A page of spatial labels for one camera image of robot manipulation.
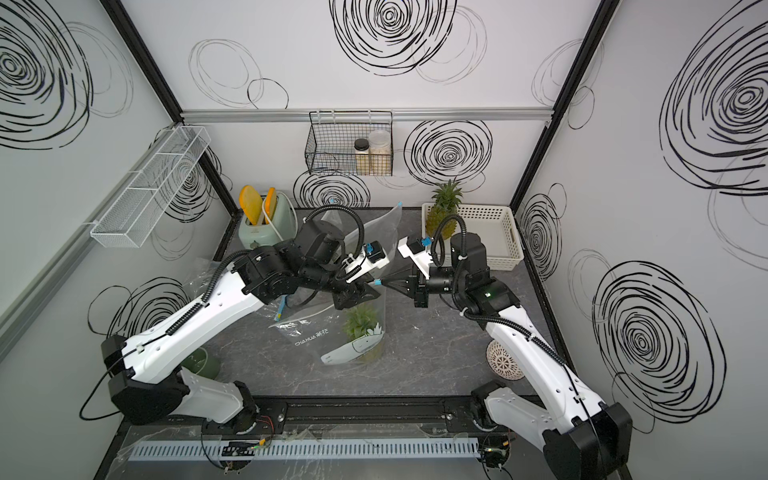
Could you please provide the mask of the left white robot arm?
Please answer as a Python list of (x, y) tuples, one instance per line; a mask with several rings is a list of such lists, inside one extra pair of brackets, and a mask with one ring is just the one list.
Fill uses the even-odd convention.
[(300, 288), (330, 293), (337, 310), (378, 298), (370, 272), (388, 264), (385, 248), (365, 242), (359, 215), (339, 206), (357, 226), (356, 245), (347, 249), (341, 231), (319, 217), (328, 209), (309, 213), (292, 239), (227, 256), (203, 293), (160, 323), (104, 340), (102, 379), (118, 414), (134, 425), (186, 416), (235, 434), (252, 431), (260, 409), (244, 383), (205, 378), (182, 362), (241, 318)]

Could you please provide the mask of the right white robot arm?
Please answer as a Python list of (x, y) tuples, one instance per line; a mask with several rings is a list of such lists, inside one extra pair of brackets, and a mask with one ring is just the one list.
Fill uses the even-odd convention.
[(429, 239), (399, 240), (410, 269), (381, 279), (381, 285), (425, 308), (432, 295), (451, 296), (458, 313), (480, 326), (522, 370), (540, 399), (533, 403), (508, 387), (489, 384), (473, 394), (477, 424), (503, 426), (537, 447), (558, 479), (605, 479), (629, 460), (633, 421), (619, 403), (607, 404), (586, 386), (542, 337), (518, 297), (488, 265), (480, 236), (463, 218), (447, 218), (460, 232), (448, 241), (437, 231)]

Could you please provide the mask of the mint green toaster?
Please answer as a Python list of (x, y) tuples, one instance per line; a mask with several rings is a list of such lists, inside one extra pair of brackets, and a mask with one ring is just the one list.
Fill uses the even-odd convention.
[(284, 240), (293, 239), (298, 231), (299, 222), (291, 199), (282, 191), (278, 191), (276, 210), (272, 222), (264, 222), (262, 207), (262, 222), (258, 226), (251, 225), (245, 215), (238, 227), (238, 238), (246, 249), (259, 246), (270, 246)]

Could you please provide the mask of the right yellow toast slice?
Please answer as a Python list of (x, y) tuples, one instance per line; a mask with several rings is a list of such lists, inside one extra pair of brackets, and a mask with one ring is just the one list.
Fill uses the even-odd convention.
[(272, 216), (276, 210), (277, 200), (277, 190), (274, 187), (270, 187), (262, 204), (264, 222), (266, 224), (270, 224), (272, 222)]

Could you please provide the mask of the yellow toast slice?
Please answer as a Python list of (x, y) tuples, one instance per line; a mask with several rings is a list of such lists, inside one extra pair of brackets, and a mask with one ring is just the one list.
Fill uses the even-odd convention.
[(262, 219), (263, 198), (251, 185), (245, 185), (239, 193), (239, 204), (251, 225), (258, 226)]
[(277, 190), (274, 187), (270, 187), (262, 204), (264, 222), (266, 224), (270, 224), (272, 222), (272, 216), (276, 210), (277, 200)]

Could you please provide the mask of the white round sink strainer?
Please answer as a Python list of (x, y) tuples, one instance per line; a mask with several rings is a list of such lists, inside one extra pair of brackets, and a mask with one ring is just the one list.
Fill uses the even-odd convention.
[(525, 374), (506, 349), (496, 340), (492, 340), (486, 348), (486, 361), (491, 370), (499, 377), (519, 381)]

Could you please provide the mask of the left yellow toast slice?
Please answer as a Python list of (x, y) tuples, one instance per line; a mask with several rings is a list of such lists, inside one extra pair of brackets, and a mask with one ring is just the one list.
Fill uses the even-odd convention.
[(239, 193), (239, 204), (251, 225), (258, 226), (262, 219), (263, 198), (251, 185), (245, 185)]

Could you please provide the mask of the dark-lid spice jar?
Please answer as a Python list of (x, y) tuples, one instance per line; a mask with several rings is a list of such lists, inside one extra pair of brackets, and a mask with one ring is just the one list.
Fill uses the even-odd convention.
[(354, 141), (354, 158), (356, 163), (356, 174), (367, 176), (371, 173), (370, 164), (370, 144), (367, 138), (358, 138)]

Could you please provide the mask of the white-lid spice jar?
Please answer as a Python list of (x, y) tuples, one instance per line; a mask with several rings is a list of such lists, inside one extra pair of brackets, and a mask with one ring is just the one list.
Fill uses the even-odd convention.
[(383, 129), (368, 135), (370, 174), (390, 176), (392, 172), (392, 145), (390, 132)]

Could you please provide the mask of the green ceramic cup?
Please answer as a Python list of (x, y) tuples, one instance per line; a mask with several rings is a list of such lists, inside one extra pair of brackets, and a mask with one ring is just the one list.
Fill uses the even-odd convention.
[(194, 375), (207, 380), (215, 380), (220, 373), (221, 365), (217, 358), (205, 348), (200, 347), (181, 362), (181, 369), (187, 376)]

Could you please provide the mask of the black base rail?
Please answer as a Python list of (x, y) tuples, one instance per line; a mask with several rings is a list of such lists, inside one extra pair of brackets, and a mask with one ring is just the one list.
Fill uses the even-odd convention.
[(254, 434), (282, 434), (300, 425), (423, 424), (449, 433), (502, 435), (470, 395), (266, 396), (255, 399)]

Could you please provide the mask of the white mesh wall shelf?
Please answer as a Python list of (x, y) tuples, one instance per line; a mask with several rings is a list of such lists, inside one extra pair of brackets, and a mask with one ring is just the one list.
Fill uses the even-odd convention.
[(162, 132), (95, 222), (90, 237), (105, 248), (143, 246), (210, 142), (202, 126), (177, 124)]

